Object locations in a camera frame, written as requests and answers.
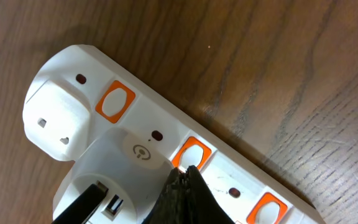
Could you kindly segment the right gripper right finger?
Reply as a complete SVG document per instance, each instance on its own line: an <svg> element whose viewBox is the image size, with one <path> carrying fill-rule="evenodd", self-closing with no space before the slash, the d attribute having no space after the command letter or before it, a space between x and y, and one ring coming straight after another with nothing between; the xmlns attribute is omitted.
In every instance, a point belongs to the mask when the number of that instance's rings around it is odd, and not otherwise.
<svg viewBox="0 0 358 224"><path fill-rule="evenodd" d="M219 206L200 171L195 166L186 170L188 204L191 223L233 224L232 219Z"/></svg>

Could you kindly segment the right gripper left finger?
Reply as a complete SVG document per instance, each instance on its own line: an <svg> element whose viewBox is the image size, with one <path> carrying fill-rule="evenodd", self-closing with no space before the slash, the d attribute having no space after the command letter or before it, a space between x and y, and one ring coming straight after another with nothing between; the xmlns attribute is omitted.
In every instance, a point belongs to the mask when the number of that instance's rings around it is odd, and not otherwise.
<svg viewBox="0 0 358 224"><path fill-rule="evenodd" d="M185 174L178 168L172 169L155 205L142 223L185 223L187 190Z"/></svg>

